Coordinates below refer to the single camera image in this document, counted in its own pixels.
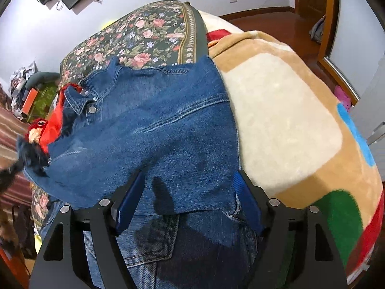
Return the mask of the green patterned storage box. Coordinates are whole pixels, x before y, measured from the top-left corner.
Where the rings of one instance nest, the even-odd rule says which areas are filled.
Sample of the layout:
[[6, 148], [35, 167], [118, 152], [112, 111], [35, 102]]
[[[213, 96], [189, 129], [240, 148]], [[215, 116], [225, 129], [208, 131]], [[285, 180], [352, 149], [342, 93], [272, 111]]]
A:
[[54, 82], [42, 84], [39, 87], [37, 96], [27, 116], [28, 123], [32, 123], [38, 118], [46, 118], [57, 92], [58, 86]]

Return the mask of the dark floral bed quilt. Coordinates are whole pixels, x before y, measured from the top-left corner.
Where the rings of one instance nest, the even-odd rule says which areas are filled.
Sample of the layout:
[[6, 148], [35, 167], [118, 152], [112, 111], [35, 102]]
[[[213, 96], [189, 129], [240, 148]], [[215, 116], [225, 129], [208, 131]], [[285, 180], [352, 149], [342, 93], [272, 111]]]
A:
[[67, 53], [60, 64], [58, 88], [105, 68], [113, 57], [133, 69], [194, 63], [208, 54], [206, 32], [200, 13], [187, 2], [146, 4]]

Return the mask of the striped pink brown curtain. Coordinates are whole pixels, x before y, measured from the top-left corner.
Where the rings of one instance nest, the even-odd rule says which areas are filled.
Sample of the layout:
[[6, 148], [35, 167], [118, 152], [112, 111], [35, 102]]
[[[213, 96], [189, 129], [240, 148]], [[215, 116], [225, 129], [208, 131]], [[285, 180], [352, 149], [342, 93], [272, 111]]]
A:
[[[1, 87], [1, 195], [14, 183], [21, 172], [16, 152], [16, 139], [27, 132], [27, 124], [22, 123], [10, 111], [10, 97]], [[19, 250], [19, 237], [1, 205], [1, 246], [8, 252]]]

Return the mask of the pink slipper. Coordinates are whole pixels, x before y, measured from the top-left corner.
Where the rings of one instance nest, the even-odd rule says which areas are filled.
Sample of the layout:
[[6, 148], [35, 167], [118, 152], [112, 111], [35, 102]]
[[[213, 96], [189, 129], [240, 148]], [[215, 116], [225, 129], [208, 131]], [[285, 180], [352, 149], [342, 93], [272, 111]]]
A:
[[352, 107], [351, 99], [339, 85], [335, 86], [334, 96], [336, 96], [338, 98], [338, 100], [344, 106], [346, 111], [350, 112], [350, 109]]

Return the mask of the red folded garment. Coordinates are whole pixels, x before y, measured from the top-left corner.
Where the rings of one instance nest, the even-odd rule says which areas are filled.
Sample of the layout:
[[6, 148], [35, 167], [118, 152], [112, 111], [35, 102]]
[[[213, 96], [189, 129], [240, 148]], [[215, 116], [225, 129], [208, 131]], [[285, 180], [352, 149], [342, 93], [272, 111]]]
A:
[[65, 101], [64, 91], [68, 87], [73, 87], [78, 93], [81, 92], [81, 87], [76, 84], [67, 84], [65, 85], [58, 94], [58, 103], [56, 104], [55, 110], [51, 113], [51, 116], [48, 120], [48, 123], [43, 130], [39, 145], [42, 148], [43, 152], [48, 154], [48, 145], [55, 142], [61, 133], [61, 128], [63, 124], [63, 106]]

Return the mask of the white stickered suitcase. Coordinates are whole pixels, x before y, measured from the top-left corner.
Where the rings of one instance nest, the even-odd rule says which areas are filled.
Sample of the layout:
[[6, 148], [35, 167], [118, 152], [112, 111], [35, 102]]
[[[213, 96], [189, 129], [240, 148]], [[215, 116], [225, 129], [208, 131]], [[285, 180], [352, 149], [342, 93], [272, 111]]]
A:
[[379, 63], [373, 80], [351, 111], [353, 122], [366, 141], [384, 181], [385, 90], [384, 61]]

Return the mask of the blue denim jacket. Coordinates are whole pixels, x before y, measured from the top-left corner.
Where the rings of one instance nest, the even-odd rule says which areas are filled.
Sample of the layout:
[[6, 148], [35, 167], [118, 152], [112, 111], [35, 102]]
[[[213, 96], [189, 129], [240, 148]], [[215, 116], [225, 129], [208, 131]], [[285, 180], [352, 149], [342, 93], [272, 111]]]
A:
[[257, 255], [232, 186], [237, 129], [209, 57], [135, 70], [117, 58], [64, 91], [48, 161], [27, 178], [90, 207], [136, 170], [145, 189], [117, 242], [138, 288], [237, 288]]

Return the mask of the white sliding wardrobe door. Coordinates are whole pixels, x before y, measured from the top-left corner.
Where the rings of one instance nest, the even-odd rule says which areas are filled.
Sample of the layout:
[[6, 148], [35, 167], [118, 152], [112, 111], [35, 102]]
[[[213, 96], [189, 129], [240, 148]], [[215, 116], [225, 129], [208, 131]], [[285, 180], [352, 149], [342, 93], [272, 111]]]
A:
[[384, 13], [374, 0], [326, 0], [318, 62], [357, 103], [384, 55]]

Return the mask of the beige colourful plush blanket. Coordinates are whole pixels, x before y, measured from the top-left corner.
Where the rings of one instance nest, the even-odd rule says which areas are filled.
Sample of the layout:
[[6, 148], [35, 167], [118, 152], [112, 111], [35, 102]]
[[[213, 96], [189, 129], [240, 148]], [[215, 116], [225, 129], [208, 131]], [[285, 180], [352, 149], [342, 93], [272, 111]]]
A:
[[352, 282], [380, 234], [379, 170], [345, 107], [291, 47], [202, 13], [236, 119], [242, 168], [285, 205], [316, 205]]

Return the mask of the grey neck pillow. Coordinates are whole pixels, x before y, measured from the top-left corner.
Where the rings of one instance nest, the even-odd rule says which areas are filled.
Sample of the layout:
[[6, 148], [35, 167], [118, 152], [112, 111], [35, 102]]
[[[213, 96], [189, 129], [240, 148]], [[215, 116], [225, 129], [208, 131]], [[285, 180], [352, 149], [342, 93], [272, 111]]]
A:
[[60, 79], [60, 74], [57, 72], [36, 72], [26, 81], [26, 89], [30, 90], [37, 87], [40, 84], [47, 84], [56, 82]]

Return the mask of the clutter pile of clothes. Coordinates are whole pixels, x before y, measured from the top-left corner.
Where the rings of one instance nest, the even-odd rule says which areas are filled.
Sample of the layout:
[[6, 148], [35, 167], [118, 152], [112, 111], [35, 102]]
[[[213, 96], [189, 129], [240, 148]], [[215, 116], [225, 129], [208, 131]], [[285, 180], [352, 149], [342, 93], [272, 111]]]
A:
[[9, 93], [11, 98], [11, 112], [19, 120], [23, 121], [26, 115], [22, 113], [24, 102], [28, 96], [29, 90], [26, 83], [32, 75], [37, 72], [37, 67], [33, 61], [27, 67], [21, 67], [14, 71], [10, 77]]

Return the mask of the orange shoe box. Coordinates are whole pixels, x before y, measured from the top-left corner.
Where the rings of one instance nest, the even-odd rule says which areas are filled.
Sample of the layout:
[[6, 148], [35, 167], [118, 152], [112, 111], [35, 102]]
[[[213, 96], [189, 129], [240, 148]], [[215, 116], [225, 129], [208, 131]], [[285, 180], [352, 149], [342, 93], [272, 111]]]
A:
[[26, 114], [26, 115], [29, 114], [29, 112], [31, 111], [31, 108], [33, 106], [33, 103], [35, 102], [35, 99], [36, 99], [38, 93], [39, 92], [36, 89], [34, 89], [34, 88], [29, 90], [29, 93], [28, 93], [28, 95], [26, 97], [24, 105], [23, 105], [23, 107], [21, 109], [21, 113]]

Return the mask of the red plush toy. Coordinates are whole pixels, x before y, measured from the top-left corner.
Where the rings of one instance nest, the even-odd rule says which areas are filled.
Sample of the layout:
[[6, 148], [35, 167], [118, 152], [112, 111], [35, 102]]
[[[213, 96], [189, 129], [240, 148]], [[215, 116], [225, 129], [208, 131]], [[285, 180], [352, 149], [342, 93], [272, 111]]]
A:
[[30, 143], [38, 144], [40, 137], [42, 136], [48, 121], [46, 119], [38, 118], [30, 124], [28, 131], [26, 132], [25, 139]]

